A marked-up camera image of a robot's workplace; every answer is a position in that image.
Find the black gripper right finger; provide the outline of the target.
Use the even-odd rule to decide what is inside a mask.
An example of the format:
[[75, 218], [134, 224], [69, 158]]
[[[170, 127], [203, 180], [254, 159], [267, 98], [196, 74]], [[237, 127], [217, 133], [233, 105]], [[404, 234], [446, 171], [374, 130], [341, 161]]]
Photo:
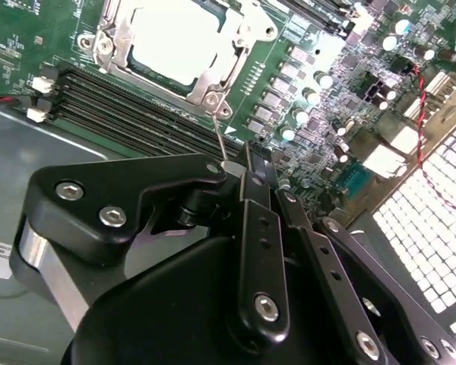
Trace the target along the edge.
[[277, 186], [271, 153], [260, 170], [282, 221], [290, 333], [262, 364], [456, 364], [451, 336], [338, 222], [311, 221]]

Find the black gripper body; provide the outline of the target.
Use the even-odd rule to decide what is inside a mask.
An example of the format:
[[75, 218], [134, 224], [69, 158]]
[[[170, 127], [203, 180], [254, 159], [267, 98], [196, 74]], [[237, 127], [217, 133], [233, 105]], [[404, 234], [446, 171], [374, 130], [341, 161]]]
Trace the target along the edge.
[[251, 354], [227, 325], [234, 243], [204, 239], [115, 287], [90, 308], [66, 364], [349, 364], [306, 273], [286, 266], [287, 339]]

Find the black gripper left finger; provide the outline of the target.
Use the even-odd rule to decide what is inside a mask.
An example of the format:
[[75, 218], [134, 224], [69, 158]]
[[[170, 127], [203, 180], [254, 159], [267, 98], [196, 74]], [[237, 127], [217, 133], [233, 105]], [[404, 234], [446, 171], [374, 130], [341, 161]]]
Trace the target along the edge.
[[75, 336], [102, 295], [204, 239], [228, 238], [227, 325], [246, 351], [270, 351], [288, 337], [290, 308], [280, 217], [260, 170], [265, 152], [247, 144], [223, 163], [180, 154], [37, 170], [12, 273], [54, 303]]

